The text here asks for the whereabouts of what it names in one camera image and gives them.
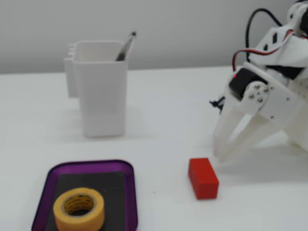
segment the pen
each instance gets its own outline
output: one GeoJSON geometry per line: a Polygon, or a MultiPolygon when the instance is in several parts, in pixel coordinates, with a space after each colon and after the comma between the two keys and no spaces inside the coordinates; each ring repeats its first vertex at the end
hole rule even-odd
{"type": "Polygon", "coordinates": [[[116,61],[123,61],[127,58],[127,55],[129,54],[129,51],[131,50],[131,47],[135,41],[136,36],[137,36],[136,31],[133,31],[130,33],[119,55],[117,56],[116,61]]]}

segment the purple tray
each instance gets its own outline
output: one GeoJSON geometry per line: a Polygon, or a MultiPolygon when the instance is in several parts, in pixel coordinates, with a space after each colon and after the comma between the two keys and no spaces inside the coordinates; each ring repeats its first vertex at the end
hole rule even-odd
{"type": "Polygon", "coordinates": [[[60,175],[107,172],[123,172],[124,174],[126,231],[135,231],[138,225],[138,215],[134,169],[130,163],[122,160],[69,162],[53,167],[47,175],[43,193],[32,224],[32,231],[45,230],[60,175]]]}

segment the pen holder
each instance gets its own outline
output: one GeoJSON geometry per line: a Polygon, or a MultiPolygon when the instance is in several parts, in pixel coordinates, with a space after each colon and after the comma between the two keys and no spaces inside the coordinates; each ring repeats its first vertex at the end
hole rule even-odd
{"type": "Polygon", "coordinates": [[[84,134],[125,134],[127,61],[115,61],[118,41],[81,41],[64,60],[70,97],[78,97],[84,134]]]}

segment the wooden block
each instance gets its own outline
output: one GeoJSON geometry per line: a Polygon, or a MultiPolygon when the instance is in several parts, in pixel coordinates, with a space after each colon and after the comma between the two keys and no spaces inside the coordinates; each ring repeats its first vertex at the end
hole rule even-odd
{"type": "Polygon", "coordinates": [[[217,198],[219,181],[208,158],[191,159],[188,174],[198,200],[217,198]]]}

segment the yellow tape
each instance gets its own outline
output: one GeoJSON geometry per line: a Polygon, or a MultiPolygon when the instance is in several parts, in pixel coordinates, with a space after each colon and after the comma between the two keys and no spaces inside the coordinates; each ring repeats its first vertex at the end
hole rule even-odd
{"type": "Polygon", "coordinates": [[[53,204],[58,231],[98,231],[105,222],[104,199],[93,189],[78,188],[60,195],[53,204]],[[87,210],[82,216],[76,211],[87,210]]]}

